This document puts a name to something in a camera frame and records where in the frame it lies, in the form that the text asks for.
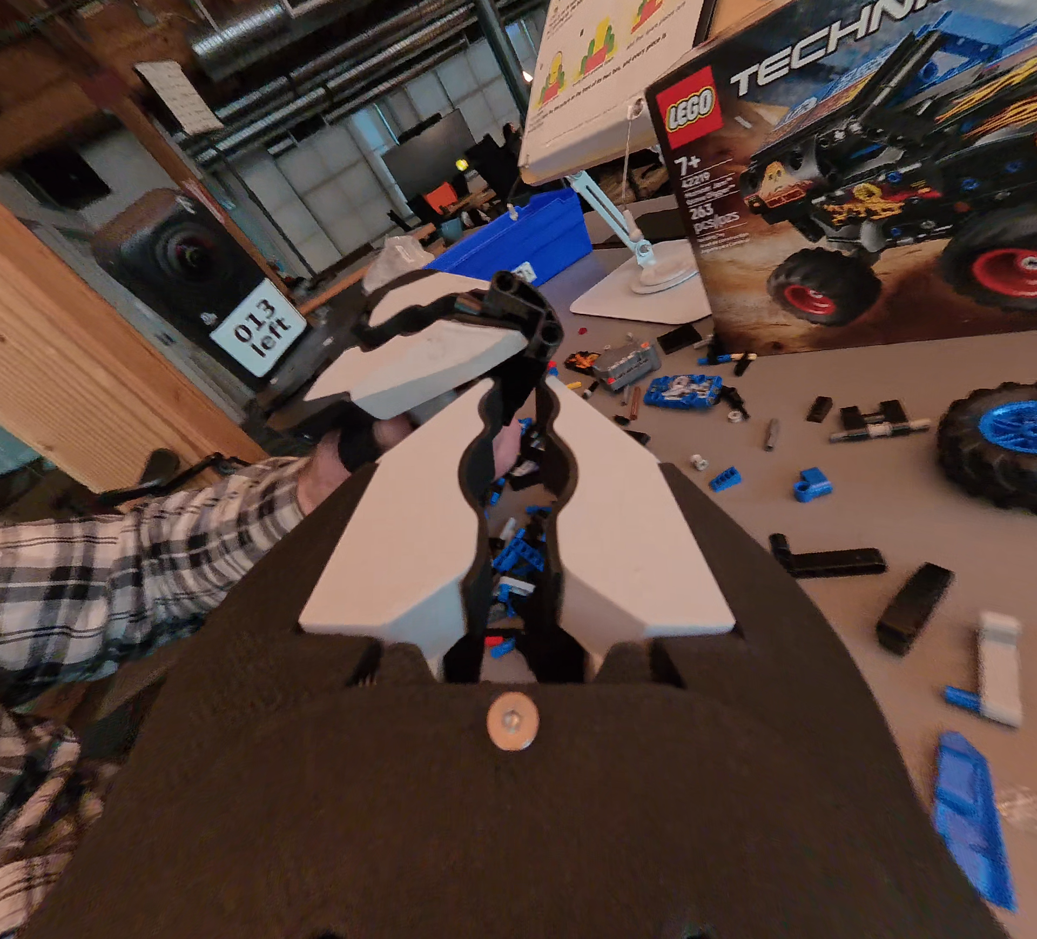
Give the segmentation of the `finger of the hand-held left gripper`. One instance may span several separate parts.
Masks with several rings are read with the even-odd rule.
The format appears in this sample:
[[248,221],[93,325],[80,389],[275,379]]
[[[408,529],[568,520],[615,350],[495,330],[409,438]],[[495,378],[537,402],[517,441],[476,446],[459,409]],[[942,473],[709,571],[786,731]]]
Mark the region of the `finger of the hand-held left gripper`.
[[[491,280],[444,272],[399,277],[372,295],[356,319],[356,344],[367,351],[428,327],[503,327],[481,314],[489,284]],[[516,331],[516,355],[525,346]]]
[[307,425],[338,425],[349,407],[375,419],[417,414],[419,424],[460,399],[474,409],[493,398],[489,372],[516,355],[516,331],[504,327],[428,327],[367,351],[353,347],[305,396]]

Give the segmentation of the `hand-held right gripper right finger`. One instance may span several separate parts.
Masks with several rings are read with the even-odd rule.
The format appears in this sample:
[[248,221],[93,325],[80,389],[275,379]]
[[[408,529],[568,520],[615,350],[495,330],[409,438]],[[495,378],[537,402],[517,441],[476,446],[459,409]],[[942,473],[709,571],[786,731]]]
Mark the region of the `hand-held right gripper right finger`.
[[731,633],[735,618],[661,462],[560,380],[537,390],[551,475],[556,618],[589,656],[666,637]]

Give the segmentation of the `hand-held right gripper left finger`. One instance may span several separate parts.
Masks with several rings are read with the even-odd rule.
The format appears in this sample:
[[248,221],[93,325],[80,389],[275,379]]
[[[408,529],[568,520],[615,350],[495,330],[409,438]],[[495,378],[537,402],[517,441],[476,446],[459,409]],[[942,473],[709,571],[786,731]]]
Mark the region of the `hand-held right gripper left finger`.
[[382,457],[302,610],[304,632],[412,645],[442,667],[483,599],[500,429],[500,389],[483,378]]

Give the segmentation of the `person's left forearm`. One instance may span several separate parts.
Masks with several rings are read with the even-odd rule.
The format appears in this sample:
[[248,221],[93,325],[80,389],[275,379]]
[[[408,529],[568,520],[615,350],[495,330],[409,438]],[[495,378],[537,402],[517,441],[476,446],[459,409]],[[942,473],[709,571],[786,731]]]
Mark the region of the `person's left forearm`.
[[2,706],[108,676],[195,633],[301,523],[307,466],[271,458],[124,514],[2,526]]

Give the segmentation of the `person's left hand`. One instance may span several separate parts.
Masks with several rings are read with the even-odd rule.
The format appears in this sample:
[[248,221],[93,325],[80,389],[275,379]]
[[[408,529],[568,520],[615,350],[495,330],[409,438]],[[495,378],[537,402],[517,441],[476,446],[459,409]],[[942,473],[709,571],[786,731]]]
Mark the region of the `person's left hand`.
[[405,440],[414,425],[408,414],[369,419],[325,434],[300,471],[297,502],[304,516],[312,514],[352,475],[351,464],[362,467]]

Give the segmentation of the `clear plastic bag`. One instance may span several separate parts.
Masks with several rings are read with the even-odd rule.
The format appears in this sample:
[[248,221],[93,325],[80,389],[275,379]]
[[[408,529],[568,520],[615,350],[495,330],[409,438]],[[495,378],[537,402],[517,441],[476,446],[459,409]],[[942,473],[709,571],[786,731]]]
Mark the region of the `clear plastic bag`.
[[361,279],[361,289],[370,296],[397,278],[421,270],[435,261],[435,252],[411,233],[388,236]]

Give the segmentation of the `blue bin with white tag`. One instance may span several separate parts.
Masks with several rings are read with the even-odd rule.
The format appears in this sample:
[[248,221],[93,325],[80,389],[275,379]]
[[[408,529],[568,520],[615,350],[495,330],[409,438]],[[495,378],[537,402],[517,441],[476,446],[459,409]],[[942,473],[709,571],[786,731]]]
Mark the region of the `blue bin with white tag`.
[[539,286],[592,252],[580,198],[571,189],[534,195],[444,251],[426,268],[484,281],[510,271]]

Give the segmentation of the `pile of toy building pieces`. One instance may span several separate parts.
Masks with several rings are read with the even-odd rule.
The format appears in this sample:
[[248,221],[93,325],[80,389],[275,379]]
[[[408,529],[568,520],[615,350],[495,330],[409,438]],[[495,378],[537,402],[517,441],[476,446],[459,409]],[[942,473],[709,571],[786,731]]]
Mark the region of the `pile of toy building pieces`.
[[548,523],[556,501],[543,484],[548,440],[532,416],[521,418],[518,427],[518,455],[483,497],[491,555],[486,666],[518,665],[548,578]]

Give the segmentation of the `wooden pillar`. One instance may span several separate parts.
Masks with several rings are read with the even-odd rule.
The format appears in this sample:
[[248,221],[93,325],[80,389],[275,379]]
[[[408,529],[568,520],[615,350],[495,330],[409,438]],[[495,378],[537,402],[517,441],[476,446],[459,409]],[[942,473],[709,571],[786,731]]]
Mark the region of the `wooden pillar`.
[[5,206],[1,422],[95,493],[127,487],[158,448],[186,465],[267,457]]

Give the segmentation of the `white document stand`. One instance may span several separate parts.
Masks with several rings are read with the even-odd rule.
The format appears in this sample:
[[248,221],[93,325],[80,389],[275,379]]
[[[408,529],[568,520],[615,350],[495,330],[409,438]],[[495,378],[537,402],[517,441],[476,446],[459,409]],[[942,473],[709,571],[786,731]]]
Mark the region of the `white document stand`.
[[695,255],[684,239],[651,243],[629,209],[619,209],[586,171],[567,177],[569,185],[629,249],[630,259],[578,297],[578,316],[678,326],[711,315],[711,306]]

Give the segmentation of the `black rounded toy piece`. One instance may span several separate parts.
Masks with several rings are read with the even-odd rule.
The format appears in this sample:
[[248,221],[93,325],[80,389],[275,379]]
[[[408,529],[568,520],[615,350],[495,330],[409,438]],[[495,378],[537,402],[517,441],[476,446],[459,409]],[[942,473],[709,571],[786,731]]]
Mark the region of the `black rounded toy piece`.
[[955,578],[951,569],[933,562],[916,569],[876,622],[879,647],[898,657],[908,654]]

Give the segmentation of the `instruction booklet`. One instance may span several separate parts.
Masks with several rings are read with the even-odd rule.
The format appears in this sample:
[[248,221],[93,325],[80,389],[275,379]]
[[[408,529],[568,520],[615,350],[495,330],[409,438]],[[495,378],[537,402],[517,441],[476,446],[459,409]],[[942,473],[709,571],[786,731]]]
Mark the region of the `instruction booklet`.
[[646,91],[761,0],[550,0],[524,123],[523,179],[541,185],[656,143]]

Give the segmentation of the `white toy piece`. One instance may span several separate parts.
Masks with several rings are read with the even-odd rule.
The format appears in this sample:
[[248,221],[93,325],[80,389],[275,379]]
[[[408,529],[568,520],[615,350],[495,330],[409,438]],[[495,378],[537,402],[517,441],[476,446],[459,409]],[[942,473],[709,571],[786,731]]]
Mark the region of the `white toy piece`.
[[979,713],[1014,729],[1022,725],[1018,650],[1021,633],[1021,623],[1013,616],[993,611],[983,611],[979,616]]

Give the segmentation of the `blue curved toy panel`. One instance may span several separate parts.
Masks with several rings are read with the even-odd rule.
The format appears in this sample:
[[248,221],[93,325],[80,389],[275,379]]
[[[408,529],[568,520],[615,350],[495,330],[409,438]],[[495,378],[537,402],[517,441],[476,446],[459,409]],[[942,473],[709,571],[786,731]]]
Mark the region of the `blue curved toy panel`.
[[940,734],[932,822],[958,868],[987,903],[1015,913],[1016,892],[986,757],[963,735]]

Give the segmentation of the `toy truck set box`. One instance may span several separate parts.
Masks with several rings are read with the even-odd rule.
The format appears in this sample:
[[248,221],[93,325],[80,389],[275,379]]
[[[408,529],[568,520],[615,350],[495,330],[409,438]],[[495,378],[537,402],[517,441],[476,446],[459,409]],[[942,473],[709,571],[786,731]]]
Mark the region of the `toy truck set box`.
[[796,0],[647,101],[730,349],[1035,330],[1035,0]]

